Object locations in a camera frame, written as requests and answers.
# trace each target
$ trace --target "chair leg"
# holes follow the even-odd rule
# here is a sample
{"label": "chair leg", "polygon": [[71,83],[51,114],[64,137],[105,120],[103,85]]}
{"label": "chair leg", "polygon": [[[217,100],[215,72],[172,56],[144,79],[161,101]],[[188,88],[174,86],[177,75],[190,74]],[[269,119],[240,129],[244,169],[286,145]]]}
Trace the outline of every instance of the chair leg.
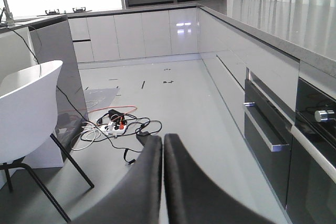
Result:
{"label": "chair leg", "polygon": [[63,145],[58,141],[54,134],[50,135],[51,139],[57,144],[57,146],[61,149],[61,151],[66,155],[66,157],[72,162],[73,166],[77,169],[77,171],[82,175],[82,177],[86,180],[86,182],[90,185],[91,188],[94,188],[94,184],[89,179],[89,177],[83,172],[83,170],[79,167],[76,161],[71,157],[70,153],[63,147]]}
{"label": "chair leg", "polygon": [[30,176],[34,179],[34,181],[37,183],[39,188],[41,188],[41,190],[48,197],[48,199],[53,204],[53,206],[57,209],[57,211],[62,215],[62,217],[65,219],[65,221],[67,223],[70,223],[71,219],[69,218],[69,216],[65,213],[63,208],[57,202],[57,200],[54,198],[54,196],[51,194],[51,192],[48,190],[48,188],[43,184],[43,182],[40,180],[40,178],[36,175],[36,173],[33,171],[33,169],[29,165],[23,164],[23,163],[19,163],[19,164],[12,163],[12,164],[7,164],[6,165],[6,168],[8,168],[8,169],[18,168],[18,167],[24,168],[29,172]]}
{"label": "chair leg", "polygon": [[12,192],[13,191],[13,185],[12,185],[12,180],[10,179],[10,174],[9,174],[8,169],[5,169],[5,174],[6,174],[8,189],[9,189],[10,192]]}

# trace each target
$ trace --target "oven door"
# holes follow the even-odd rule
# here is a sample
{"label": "oven door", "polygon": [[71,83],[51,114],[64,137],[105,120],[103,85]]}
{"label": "oven door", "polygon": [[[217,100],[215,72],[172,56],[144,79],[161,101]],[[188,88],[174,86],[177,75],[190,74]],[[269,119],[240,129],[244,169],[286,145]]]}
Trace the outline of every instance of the oven door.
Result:
{"label": "oven door", "polygon": [[309,123],[293,126],[287,212],[293,223],[336,223],[336,150]]}
{"label": "oven door", "polygon": [[290,124],[249,80],[245,82],[244,105],[246,141],[285,207],[292,142]]}

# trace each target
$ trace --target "white chair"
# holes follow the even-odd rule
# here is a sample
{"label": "white chair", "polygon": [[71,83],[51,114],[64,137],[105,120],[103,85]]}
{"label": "white chair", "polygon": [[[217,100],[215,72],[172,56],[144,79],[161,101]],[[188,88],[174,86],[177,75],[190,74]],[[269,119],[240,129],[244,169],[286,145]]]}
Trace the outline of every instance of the white chair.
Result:
{"label": "white chair", "polygon": [[0,85],[0,170],[5,170],[12,191],[8,169],[26,169],[66,222],[71,222],[60,204],[23,158],[51,137],[73,163],[91,188],[94,187],[53,131],[57,122],[56,85],[62,61],[35,65],[4,78]]}

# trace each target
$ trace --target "extension cord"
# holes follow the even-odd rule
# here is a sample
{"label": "extension cord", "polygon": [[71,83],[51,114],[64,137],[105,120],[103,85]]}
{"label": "extension cord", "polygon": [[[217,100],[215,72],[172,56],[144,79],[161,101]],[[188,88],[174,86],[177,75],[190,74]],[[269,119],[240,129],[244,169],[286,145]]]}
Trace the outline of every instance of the extension cord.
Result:
{"label": "extension cord", "polygon": [[116,130],[114,127],[115,127],[115,124],[114,122],[109,122],[108,126],[104,126],[103,128],[103,133],[105,135],[113,135],[114,137],[117,137],[117,136],[120,136],[122,134],[125,133],[125,130],[126,130],[126,127],[124,126],[124,129],[118,129]]}

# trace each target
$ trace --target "built-in oven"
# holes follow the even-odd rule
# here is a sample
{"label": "built-in oven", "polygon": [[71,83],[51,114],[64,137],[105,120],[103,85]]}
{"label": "built-in oven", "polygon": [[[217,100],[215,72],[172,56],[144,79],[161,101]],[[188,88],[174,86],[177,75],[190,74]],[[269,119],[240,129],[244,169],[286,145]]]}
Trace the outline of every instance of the built-in oven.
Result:
{"label": "built-in oven", "polygon": [[287,212],[293,223],[336,223],[336,100],[299,78]]}
{"label": "built-in oven", "polygon": [[245,81],[245,139],[285,207],[291,158],[290,122],[261,90]]}

